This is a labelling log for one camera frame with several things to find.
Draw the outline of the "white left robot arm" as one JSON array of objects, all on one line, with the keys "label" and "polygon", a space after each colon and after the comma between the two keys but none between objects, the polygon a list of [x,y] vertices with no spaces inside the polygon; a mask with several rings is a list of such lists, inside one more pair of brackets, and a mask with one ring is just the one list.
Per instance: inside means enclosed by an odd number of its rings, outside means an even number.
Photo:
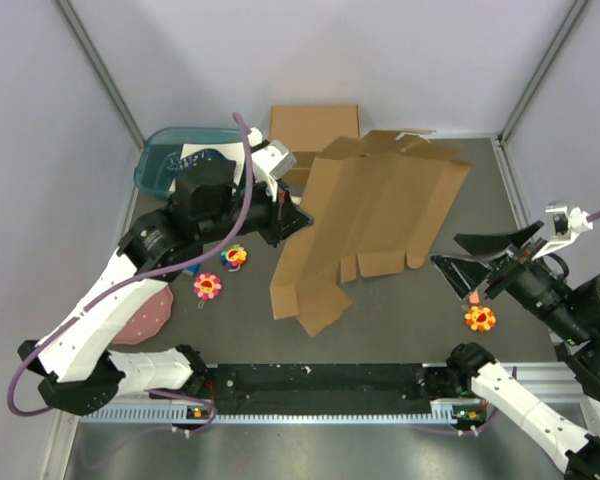
[{"label": "white left robot arm", "polygon": [[40,376],[47,408],[90,414],[117,396],[152,390],[196,396],[206,366],[187,345],[162,352],[109,351],[116,335],[153,295],[180,273],[201,264],[239,235],[257,232],[277,246],[312,224],[288,187],[234,175],[229,160],[202,161],[180,175],[165,206],[136,219],[100,279],[47,337],[23,342],[25,369]]}]

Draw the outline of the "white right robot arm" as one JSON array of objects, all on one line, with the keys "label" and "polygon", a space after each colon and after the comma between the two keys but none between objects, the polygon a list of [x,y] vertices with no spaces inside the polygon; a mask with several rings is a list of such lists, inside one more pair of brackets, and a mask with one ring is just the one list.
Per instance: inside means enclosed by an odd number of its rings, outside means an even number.
[{"label": "white right robot arm", "polygon": [[500,234],[458,234],[463,254],[432,254],[429,259],[456,295],[465,300],[478,289],[493,299],[509,294],[556,334],[555,351],[574,374],[599,419],[592,432],[557,413],[525,388],[484,347],[460,344],[447,360],[446,380],[456,394],[475,394],[491,403],[549,456],[566,479],[600,479],[600,274],[577,288],[566,280],[569,268],[555,273],[539,237],[543,222]]}]

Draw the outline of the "brown cardboard box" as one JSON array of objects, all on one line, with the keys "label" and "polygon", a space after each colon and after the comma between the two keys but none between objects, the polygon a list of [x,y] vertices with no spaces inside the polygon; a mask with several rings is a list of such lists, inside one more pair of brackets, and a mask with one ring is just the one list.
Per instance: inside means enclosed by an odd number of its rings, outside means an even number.
[{"label": "brown cardboard box", "polygon": [[313,223],[285,241],[274,319],[294,317],[316,336],[350,306],[343,284],[422,267],[471,169],[459,153],[394,130],[317,153],[300,203]]}]

